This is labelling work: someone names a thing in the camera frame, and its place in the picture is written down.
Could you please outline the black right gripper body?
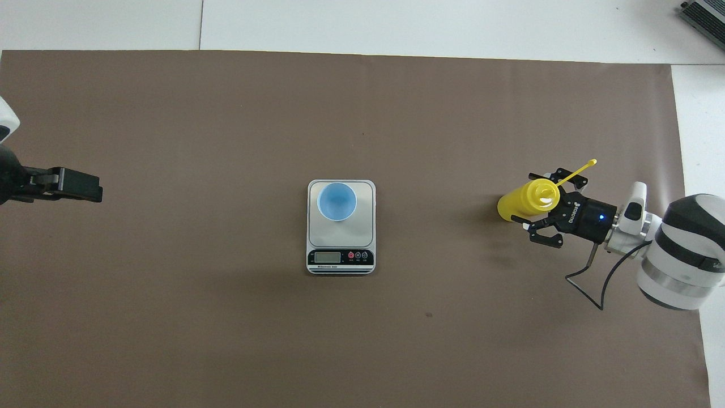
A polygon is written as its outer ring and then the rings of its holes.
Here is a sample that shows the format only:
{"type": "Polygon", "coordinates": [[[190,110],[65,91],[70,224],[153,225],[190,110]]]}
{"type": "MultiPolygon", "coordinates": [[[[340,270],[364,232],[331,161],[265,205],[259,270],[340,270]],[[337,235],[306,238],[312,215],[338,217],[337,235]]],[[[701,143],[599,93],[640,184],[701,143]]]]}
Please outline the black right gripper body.
{"type": "Polygon", "coordinates": [[[583,196],[568,193],[562,199],[560,231],[595,244],[604,243],[615,222],[618,207],[583,196]]]}

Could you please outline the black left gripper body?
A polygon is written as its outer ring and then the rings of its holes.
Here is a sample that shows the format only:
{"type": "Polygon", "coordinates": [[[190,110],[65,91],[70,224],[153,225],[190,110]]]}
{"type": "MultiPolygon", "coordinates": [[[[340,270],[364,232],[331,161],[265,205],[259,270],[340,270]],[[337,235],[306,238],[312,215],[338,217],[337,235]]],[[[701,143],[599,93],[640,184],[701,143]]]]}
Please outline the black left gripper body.
{"type": "Polygon", "coordinates": [[[26,171],[15,153],[1,145],[1,205],[10,201],[25,185],[26,171]]]}

